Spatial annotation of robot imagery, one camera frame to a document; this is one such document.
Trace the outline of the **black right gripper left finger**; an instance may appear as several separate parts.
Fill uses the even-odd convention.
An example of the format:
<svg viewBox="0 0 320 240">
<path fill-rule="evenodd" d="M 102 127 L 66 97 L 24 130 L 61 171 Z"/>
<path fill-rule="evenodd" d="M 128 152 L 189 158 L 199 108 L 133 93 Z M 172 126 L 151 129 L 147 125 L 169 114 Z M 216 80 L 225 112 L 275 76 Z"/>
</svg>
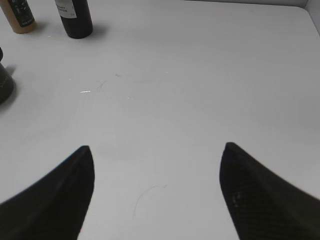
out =
<svg viewBox="0 0 320 240">
<path fill-rule="evenodd" d="M 95 186 L 84 145 L 33 185 L 0 205 L 2 240 L 76 240 Z"/>
</svg>

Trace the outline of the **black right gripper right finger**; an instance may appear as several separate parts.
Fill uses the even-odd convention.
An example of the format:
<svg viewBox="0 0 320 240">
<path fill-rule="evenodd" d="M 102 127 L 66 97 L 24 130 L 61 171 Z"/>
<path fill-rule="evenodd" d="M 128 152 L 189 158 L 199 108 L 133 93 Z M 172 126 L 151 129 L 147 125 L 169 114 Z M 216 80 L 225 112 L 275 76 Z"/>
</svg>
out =
<svg viewBox="0 0 320 240">
<path fill-rule="evenodd" d="M 225 145 L 219 183 L 241 240 L 318 240 L 320 201 L 287 182 L 233 142 Z"/>
</svg>

